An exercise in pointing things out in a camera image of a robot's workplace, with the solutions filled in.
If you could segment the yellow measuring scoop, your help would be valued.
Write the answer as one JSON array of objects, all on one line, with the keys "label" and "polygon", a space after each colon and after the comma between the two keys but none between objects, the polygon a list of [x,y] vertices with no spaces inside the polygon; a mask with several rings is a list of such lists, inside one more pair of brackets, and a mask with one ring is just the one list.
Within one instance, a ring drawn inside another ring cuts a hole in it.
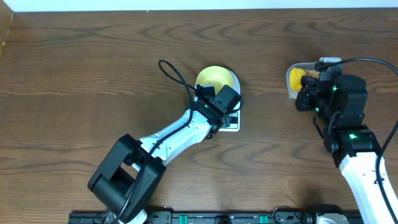
[{"label": "yellow measuring scoop", "polygon": [[296,68],[296,67],[291,69],[290,76],[289,76],[289,83],[290,83],[290,88],[293,91],[301,90],[301,88],[302,88],[301,79],[303,76],[305,76],[304,69]]}]

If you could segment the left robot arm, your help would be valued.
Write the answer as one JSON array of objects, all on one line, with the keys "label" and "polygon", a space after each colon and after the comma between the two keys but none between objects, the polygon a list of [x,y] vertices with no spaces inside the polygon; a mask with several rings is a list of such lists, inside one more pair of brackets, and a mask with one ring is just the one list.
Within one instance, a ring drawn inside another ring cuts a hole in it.
[{"label": "left robot arm", "polygon": [[143,223],[144,211],[166,165],[188,147],[216,134],[241,101],[229,85],[204,91],[176,122],[147,137],[125,134],[112,146],[88,181],[88,189],[122,223]]}]

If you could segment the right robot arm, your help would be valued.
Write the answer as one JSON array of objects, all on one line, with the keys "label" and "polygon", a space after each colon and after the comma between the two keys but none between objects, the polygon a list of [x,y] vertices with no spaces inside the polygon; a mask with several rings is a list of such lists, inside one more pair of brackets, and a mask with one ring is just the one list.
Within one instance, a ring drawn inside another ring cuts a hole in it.
[{"label": "right robot arm", "polygon": [[397,197],[386,175],[382,147],[363,123],[366,82],[355,75],[327,79],[304,75],[299,111],[315,111],[323,144],[346,179],[365,223],[397,223]]}]

